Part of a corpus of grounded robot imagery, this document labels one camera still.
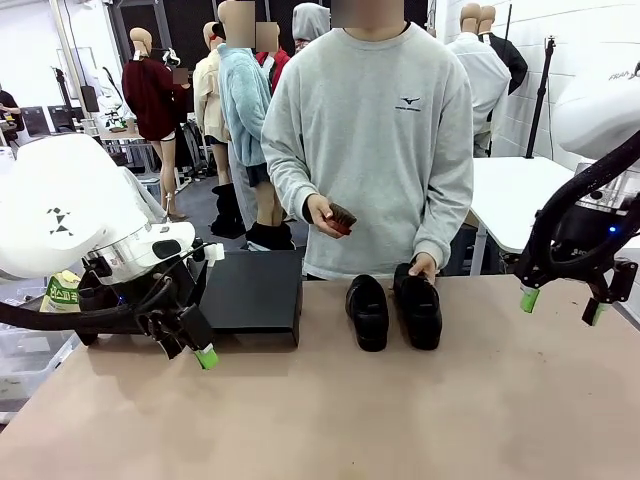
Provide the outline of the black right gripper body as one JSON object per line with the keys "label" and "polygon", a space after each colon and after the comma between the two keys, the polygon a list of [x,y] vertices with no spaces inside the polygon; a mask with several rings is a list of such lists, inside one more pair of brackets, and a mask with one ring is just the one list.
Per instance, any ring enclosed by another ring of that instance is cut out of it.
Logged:
{"label": "black right gripper body", "polygon": [[546,262],[553,274],[610,268],[615,254],[640,231],[640,203],[626,210],[573,204],[551,228]]}

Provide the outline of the black loafer shoe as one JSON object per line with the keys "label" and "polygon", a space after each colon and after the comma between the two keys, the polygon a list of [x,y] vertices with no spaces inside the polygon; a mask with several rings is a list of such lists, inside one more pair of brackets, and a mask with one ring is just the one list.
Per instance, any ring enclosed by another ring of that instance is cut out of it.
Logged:
{"label": "black loafer shoe", "polygon": [[374,277],[362,274],[352,281],[346,294],[345,310],[362,350],[379,352],[386,348],[389,329],[387,297]]}
{"label": "black loafer shoe", "polygon": [[393,291],[411,345],[419,350],[436,350],[442,332],[438,291],[424,275],[409,274],[411,265],[396,267]]}
{"label": "black loafer shoe", "polygon": [[82,260],[82,276],[78,284],[78,303],[81,312],[115,308],[120,304],[111,286],[103,285],[92,267]]}

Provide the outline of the brown shoe brush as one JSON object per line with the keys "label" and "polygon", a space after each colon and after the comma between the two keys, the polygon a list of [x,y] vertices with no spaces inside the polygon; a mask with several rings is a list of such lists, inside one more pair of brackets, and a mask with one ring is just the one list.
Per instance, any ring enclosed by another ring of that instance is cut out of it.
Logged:
{"label": "brown shoe brush", "polygon": [[338,232],[340,235],[350,235],[352,232],[352,227],[357,222],[357,218],[346,208],[336,203],[330,203],[329,208],[331,210],[331,216],[324,217],[327,225],[331,229]]}

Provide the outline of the person's right forearm grey sleeve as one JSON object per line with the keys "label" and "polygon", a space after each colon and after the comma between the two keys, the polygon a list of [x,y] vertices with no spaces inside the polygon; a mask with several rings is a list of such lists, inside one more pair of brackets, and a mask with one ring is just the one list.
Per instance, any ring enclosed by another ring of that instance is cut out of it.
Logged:
{"label": "person's right forearm grey sleeve", "polygon": [[304,151],[299,146],[280,141],[265,141],[262,147],[270,179],[282,206],[296,219],[311,224],[313,220],[306,202],[318,190],[311,182]]}

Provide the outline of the black metal shoe stand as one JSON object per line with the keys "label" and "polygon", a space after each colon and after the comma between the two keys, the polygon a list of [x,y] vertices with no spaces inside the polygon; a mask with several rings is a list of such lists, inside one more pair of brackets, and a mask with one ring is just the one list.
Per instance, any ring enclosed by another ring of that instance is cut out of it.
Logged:
{"label": "black metal shoe stand", "polygon": [[302,287],[298,251],[233,251],[211,269],[200,310],[217,336],[294,350]]}
{"label": "black metal shoe stand", "polygon": [[[152,314],[157,315],[161,322],[168,327],[168,329],[172,332],[175,338],[181,345],[181,351],[185,347],[189,347],[181,337],[181,326],[179,323],[180,314],[186,309],[182,308],[180,310],[153,310],[144,314],[134,314],[133,316],[114,316],[102,322],[92,322],[88,326],[80,326],[74,329],[75,333],[78,335],[80,341],[86,345],[90,346],[94,342],[96,342],[98,336],[100,334],[122,334],[122,335],[146,335],[143,329],[143,317],[151,316]],[[97,311],[89,311],[82,313],[99,313],[104,312],[108,309],[97,310]]]}

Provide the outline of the black tripod stand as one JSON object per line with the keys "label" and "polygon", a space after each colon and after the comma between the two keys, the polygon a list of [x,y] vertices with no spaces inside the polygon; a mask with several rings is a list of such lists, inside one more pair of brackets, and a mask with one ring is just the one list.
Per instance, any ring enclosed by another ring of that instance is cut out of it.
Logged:
{"label": "black tripod stand", "polygon": [[539,87],[537,89],[536,103],[535,103],[534,113],[532,117],[527,147],[524,155],[524,157],[527,159],[532,159],[534,157],[535,141],[537,138],[544,99],[547,94],[549,70],[550,70],[551,59],[554,54],[555,48],[556,48],[555,37],[553,35],[550,35],[548,38],[545,39],[544,64],[542,68]]}

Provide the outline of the person's left hand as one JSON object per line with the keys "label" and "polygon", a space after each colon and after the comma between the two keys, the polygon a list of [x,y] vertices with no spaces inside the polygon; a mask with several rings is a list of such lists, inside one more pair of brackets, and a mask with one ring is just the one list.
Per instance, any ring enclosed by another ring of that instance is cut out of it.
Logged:
{"label": "person's left hand", "polygon": [[415,256],[409,269],[410,276],[424,277],[431,284],[435,283],[437,273],[438,268],[434,258],[425,252],[418,253]]}

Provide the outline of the person's right hand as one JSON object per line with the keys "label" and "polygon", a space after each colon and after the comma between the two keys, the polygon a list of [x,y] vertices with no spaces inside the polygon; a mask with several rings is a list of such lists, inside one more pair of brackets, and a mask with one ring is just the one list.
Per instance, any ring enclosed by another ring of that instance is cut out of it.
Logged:
{"label": "person's right hand", "polygon": [[305,212],[310,214],[312,223],[327,235],[333,235],[335,231],[328,221],[333,218],[333,211],[329,200],[320,194],[309,195],[304,203]]}

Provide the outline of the green white snack bag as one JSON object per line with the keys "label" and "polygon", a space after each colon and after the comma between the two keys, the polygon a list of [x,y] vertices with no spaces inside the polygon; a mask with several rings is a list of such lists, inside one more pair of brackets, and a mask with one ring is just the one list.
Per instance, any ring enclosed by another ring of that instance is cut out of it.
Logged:
{"label": "green white snack bag", "polygon": [[43,296],[41,313],[76,313],[80,311],[78,287],[81,278],[64,270],[51,276]]}

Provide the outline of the clear plastic storage bin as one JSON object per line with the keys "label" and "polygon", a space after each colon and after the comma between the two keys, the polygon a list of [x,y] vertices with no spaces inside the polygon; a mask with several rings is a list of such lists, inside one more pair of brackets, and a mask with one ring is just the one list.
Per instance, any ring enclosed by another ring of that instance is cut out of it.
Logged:
{"label": "clear plastic storage bin", "polygon": [[28,400],[79,343],[73,331],[0,329],[0,404]]}

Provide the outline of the wooden background table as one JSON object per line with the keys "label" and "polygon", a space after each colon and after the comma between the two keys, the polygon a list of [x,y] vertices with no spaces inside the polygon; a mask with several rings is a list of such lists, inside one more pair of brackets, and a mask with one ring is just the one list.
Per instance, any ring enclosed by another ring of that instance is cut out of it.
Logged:
{"label": "wooden background table", "polygon": [[101,129],[99,139],[117,165],[126,166],[135,174],[155,169],[154,150],[138,133],[127,128]]}

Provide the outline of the mannequin in white shirt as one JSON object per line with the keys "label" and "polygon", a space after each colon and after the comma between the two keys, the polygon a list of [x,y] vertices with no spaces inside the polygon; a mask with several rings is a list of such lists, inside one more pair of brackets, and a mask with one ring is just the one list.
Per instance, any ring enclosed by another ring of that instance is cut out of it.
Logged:
{"label": "mannequin in white shirt", "polygon": [[490,143],[504,123],[511,74],[495,50],[479,39],[480,18],[479,4],[465,5],[460,33],[448,48],[462,63],[471,86],[474,156],[487,158]]}

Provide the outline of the mannequin in maroon sweater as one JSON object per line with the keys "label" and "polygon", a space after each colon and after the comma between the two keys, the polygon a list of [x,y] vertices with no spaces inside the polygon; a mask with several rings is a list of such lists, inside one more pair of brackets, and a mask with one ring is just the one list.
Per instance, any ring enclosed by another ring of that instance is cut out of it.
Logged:
{"label": "mannequin in maroon sweater", "polygon": [[186,216],[176,207],[175,156],[178,105],[188,86],[176,84],[170,69],[151,57],[150,32],[134,27],[129,37],[134,54],[123,68],[124,99],[136,118],[139,134],[160,159],[161,206],[169,220],[183,221]]}

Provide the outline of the mannequin in beige jacket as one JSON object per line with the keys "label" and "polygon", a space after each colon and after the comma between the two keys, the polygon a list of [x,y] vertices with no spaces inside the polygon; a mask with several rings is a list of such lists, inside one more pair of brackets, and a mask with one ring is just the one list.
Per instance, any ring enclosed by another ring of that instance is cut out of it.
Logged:
{"label": "mannequin in beige jacket", "polygon": [[194,112],[196,124],[211,142],[218,173],[218,183],[231,183],[228,140],[229,132],[222,112],[219,89],[220,55],[217,47],[226,41],[224,26],[211,21],[203,27],[203,38],[209,53],[197,62],[193,73]]}

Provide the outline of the mannequin in black jacket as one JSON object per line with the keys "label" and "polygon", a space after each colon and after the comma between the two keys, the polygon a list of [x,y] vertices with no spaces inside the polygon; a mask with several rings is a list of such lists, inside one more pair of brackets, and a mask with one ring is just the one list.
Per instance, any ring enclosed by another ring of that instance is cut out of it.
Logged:
{"label": "mannequin in black jacket", "polygon": [[524,82],[528,72],[528,64],[519,50],[506,38],[496,36],[492,32],[496,9],[493,6],[482,6],[477,29],[479,39],[490,45],[506,65],[511,75],[508,94],[513,94]]}

